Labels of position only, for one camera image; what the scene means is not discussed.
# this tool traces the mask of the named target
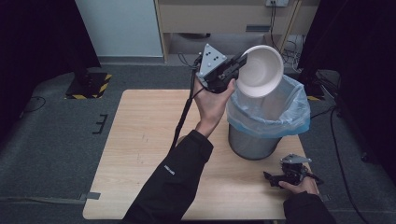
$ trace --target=person's right arm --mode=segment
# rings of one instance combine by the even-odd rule
[[[336,223],[319,198],[318,187],[313,178],[304,178],[298,186],[279,181],[279,186],[294,193],[283,203],[287,224]]]

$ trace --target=black curtain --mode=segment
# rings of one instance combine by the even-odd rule
[[[337,103],[361,142],[396,183],[396,1],[322,0],[304,44],[300,81],[338,71]]]
[[[75,1],[0,0],[0,141],[38,83],[74,72],[62,38],[86,68],[100,67]]]

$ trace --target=gray carpet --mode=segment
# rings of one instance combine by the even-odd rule
[[[181,66],[104,66],[113,75],[100,99],[66,100],[73,74],[40,84],[24,116],[0,148],[0,197],[49,197],[78,200],[89,192],[122,92],[128,89],[187,89],[190,71]],[[334,105],[310,101],[312,115]],[[108,115],[101,134],[100,115]],[[333,116],[335,136],[351,195],[370,223],[396,223],[395,187],[380,165],[361,161],[361,150],[343,119]],[[300,134],[312,170],[325,181],[326,202],[338,223],[363,223],[346,193],[336,159],[330,113],[312,119],[310,130]],[[83,204],[0,203],[0,223],[118,223],[85,220]]]

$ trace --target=black tape mark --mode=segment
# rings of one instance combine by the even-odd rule
[[[102,122],[96,122],[96,124],[100,124],[101,125],[100,126],[100,130],[99,130],[99,132],[92,132],[92,134],[101,134],[102,130],[103,130],[103,127],[105,127],[105,123],[106,123],[106,120],[107,120],[107,115],[102,115],[101,114],[100,117],[105,117]]]

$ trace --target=white bowl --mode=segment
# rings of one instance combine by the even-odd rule
[[[265,45],[248,49],[247,63],[239,69],[237,88],[248,97],[263,97],[273,91],[283,76],[280,54]]]

